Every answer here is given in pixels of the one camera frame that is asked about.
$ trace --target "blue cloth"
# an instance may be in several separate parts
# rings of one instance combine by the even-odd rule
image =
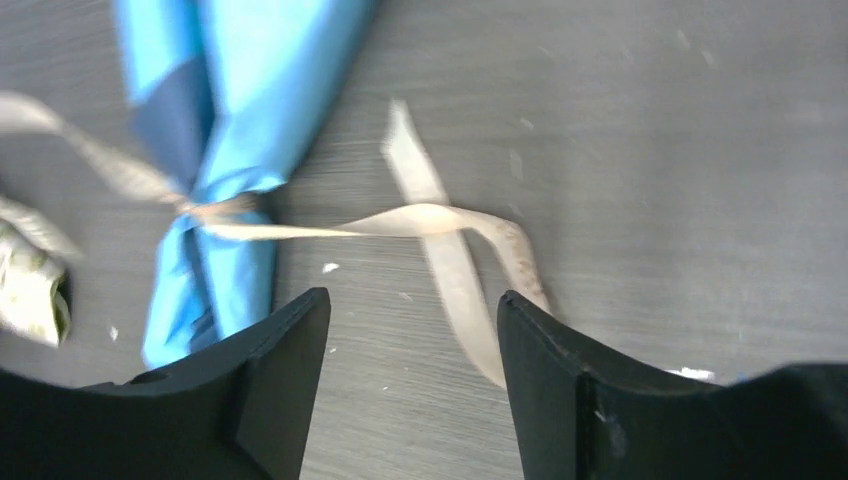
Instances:
[[[332,106],[377,0],[115,0],[136,135],[208,203],[284,183]],[[268,223],[260,213],[240,220]],[[275,244],[181,216],[159,245],[142,348],[151,368],[270,313]]]

